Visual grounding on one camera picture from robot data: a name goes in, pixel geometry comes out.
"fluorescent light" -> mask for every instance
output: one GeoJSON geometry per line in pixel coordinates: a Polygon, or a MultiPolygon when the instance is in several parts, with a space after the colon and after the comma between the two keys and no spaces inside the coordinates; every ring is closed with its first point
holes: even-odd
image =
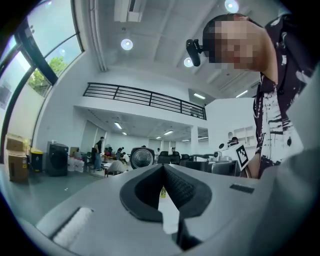
{"type": "Polygon", "coordinates": [[[206,97],[203,97],[203,96],[201,96],[201,95],[199,95],[197,93],[195,93],[194,96],[200,98],[201,100],[205,100],[206,99],[206,97]]]}
{"type": "Polygon", "coordinates": [[[240,93],[238,96],[235,96],[236,98],[240,97],[241,95],[244,95],[248,92],[248,90],[245,90],[243,93],[240,93]]]}
{"type": "Polygon", "coordinates": [[[121,128],[121,126],[120,126],[120,124],[118,124],[117,122],[114,122],[114,124],[115,124],[119,129],[121,129],[121,130],[122,130],[122,128],[121,128]]]}
{"type": "Polygon", "coordinates": [[[163,135],[168,135],[168,134],[172,134],[174,131],[173,130],[170,130],[170,131],[167,131],[165,134],[163,135]]]}

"white bag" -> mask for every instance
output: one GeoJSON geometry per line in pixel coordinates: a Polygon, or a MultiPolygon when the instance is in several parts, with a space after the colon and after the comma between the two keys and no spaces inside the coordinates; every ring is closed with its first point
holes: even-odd
{"type": "Polygon", "coordinates": [[[73,172],[75,170],[75,159],[72,156],[68,157],[68,171],[73,172]]]}
{"type": "Polygon", "coordinates": [[[74,159],[74,170],[83,173],[85,163],[82,160],[74,159]]]}

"black and white patterned shirt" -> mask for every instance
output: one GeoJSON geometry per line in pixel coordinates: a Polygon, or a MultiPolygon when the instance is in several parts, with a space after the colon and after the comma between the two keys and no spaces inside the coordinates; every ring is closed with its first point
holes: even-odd
{"type": "Polygon", "coordinates": [[[257,148],[260,153],[259,178],[263,171],[279,165],[304,147],[286,112],[309,82],[315,62],[295,33],[291,15],[265,26],[275,48],[278,84],[260,75],[253,104],[257,148]]]}

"white ceiling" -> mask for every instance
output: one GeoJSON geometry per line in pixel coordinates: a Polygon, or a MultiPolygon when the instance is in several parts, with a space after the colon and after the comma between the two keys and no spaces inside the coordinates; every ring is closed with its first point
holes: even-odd
{"type": "MultiPolygon", "coordinates": [[[[185,67],[187,39],[199,39],[206,23],[226,13],[224,0],[146,0],[141,22],[114,21],[115,0],[97,0],[98,38],[108,69],[126,67],[186,79],[200,91],[214,98],[233,98],[250,88],[258,78],[256,72],[227,69],[209,63],[185,67]],[[125,51],[120,42],[129,38],[133,48],[125,51]]],[[[267,0],[238,0],[239,13],[265,25],[278,15],[278,8],[267,0]]],[[[255,90],[247,93],[252,96],[255,90]]]]}
{"type": "MultiPolygon", "coordinates": [[[[109,128],[109,131],[115,134],[122,135],[122,132],[125,132],[128,136],[147,137],[149,139],[161,137],[160,140],[165,141],[182,141],[191,138],[190,126],[177,122],[105,110],[82,108],[82,111],[103,122],[109,128]],[[122,129],[119,129],[115,122],[119,123],[122,129]],[[164,135],[168,131],[173,131],[173,133],[164,135]]],[[[207,137],[208,129],[198,127],[198,136],[207,137]]]]}

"window frame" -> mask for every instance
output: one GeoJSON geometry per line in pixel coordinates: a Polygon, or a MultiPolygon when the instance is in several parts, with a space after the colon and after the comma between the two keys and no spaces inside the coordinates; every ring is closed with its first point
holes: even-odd
{"type": "MultiPolygon", "coordinates": [[[[51,54],[55,49],[60,47],[63,43],[71,39],[72,37],[76,36],[77,41],[80,47],[80,55],[85,51],[81,42],[80,38],[80,32],[78,29],[78,23],[76,19],[76,9],[75,9],[75,0],[70,0],[71,4],[71,15],[72,15],[72,20],[73,20],[73,25],[74,25],[74,30],[75,34],[72,36],[66,38],[62,42],[60,42],[58,45],[56,45],[46,56],[43,56],[42,53],[40,52],[35,39],[32,35],[32,32],[30,30],[30,26],[28,23],[28,13],[25,15],[23,21],[21,24],[17,27],[15,33],[14,33],[14,39],[16,41],[16,45],[9,51],[7,56],[4,58],[3,62],[0,64],[0,77],[3,75],[4,71],[8,67],[8,65],[11,63],[13,58],[17,55],[18,52],[21,52],[24,56],[24,58],[28,61],[30,64],[29,70],[24,74],[23,78],[17,85],[15,91],[12,94],[12,97],[10,99],[10,102],[8,103],[4,119],[3,119],[3,124],[2,124],[2,130],[1,130],[1,142],[0,142],[0,164],[4,163],[4,155],[5,155],[5,137],[6,134],[8,133],[8,128],[9,128],[9,123],[11,119],[12,112],[14,110],[14,107],[16,105],[17,99],[23,89],[23,87],[27,84],[28,79],[30,76],[33,74],[33,72],[38,69],[44,78],[51,84],[51,87],[49,87],[48,92],[52,90],[52,87],[55,86],[55,83],[58,80],[58,77],[52,70],[52,68],[49,66],[49,64],[46,61],[46,57],[51,54]]],[[[79,56],[77,56],[72,62],[68,64],[68,66],[73,63],[79,56]]],[[[44,102],[42,104],[42,107],[46,101],[46,98],[49,93],[45,94],[44,97],[44,102]]],[[[38,113],[38,117],[35,122],[35,127],[37,125],[37,122],[39,120],[40,112],[38,113]]],[[[32,140],[34,139],[35,136],[35,129],[33,130],[33,136],[32,140]]]]}

